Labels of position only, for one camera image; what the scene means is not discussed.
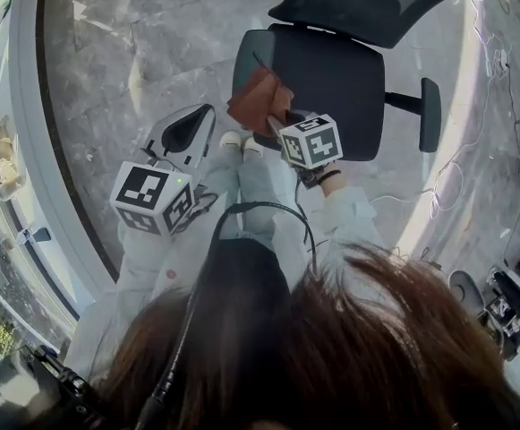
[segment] office chair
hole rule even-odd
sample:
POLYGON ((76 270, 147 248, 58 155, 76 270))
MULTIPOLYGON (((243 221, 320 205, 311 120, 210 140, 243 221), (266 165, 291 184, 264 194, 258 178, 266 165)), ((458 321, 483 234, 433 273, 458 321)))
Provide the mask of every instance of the office chair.
POLYGON ((484 296, 468 272, 453 271, 448 276, 447 285, 453 297, 468 314, 478 318, 486 311, 484 296))
MULTIPOLYGON (((245 85, 260 60, 294 92, 293 109, 328 113, 336 120, 344 159, 375 158, 385 104, 419 115, 419 148, 434 152, 441 124, 438 85, 423 78, 420 98, 385 92, 383 56, 367 45, 394 47, 442 1, 284 0, 269 15, 286 24, 244 35, 235 61, 233 93, 245 85)), ((255 138, 279 149, 275 139, 255 138)))

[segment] chair backrest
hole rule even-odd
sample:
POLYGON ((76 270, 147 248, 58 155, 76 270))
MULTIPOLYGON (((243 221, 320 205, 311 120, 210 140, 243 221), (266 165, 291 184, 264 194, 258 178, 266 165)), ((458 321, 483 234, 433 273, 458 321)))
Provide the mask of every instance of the chair backrest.
POLYGON ((334 31, 378 47, 394 47, 443 0, 284 0, 269 11, 282 22, 334 31))

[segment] marble floor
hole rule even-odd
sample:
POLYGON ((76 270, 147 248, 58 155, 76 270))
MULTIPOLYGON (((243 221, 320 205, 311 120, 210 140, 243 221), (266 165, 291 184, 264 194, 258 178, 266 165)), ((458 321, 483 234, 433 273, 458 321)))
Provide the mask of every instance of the marble floor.
MULTIPOLYGON (((234 57, 243 34, 269 26, 267 10, 280 1, 46 0, 55 120, 79 195, 116 266, 122 247, 107 200, 121 161, 133 157, 159 119, 193 103, 217 109, 214 142, 238 127, 226 114, 234 57)), ((388 247, 425 252, 444 271, 464 269, 478 280, 502 262, 507 244, 520 246, 520 159, 508 76, 490 80, 485 58, 486 51, 492 70, 501 49, 509 54, 520 117, 520 0, 447 0, 427 13, 394 49, 381 52, 388 90, 420 95, 422 77, 439 85, 439 152, 420 153, 417 117, 387 107, 378 157, 342 162, 352 183, 376 200, 375 224, 388 247), (466 142, 476 144, 455 157, 459 171, 448 161, 466 142)), ((313 211, 322 200, 309 191, 300 201, 313 211)))

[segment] light blue pants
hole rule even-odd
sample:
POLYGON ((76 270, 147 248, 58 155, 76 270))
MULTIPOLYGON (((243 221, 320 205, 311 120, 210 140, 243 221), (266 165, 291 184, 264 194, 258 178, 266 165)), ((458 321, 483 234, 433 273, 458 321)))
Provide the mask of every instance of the light blue pants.
MULTIPOLYGON (((226 207, 238 200, 242 193, 242 202, 268 201, 277 202, 274 188, 269 176, 268 166, 257 151, 242 151, 236 145, 223 145, 210 161, 208 173, 202 183, 208 193, 218 196, 226 193, 226 207)), ((275 225, 273 217, 276 209, 256 207, 242 214, 243 230, 240 229, 237 217, 231 215, 220 232, 222 239, 252 238, 273 250, 271 241, 275 225)))

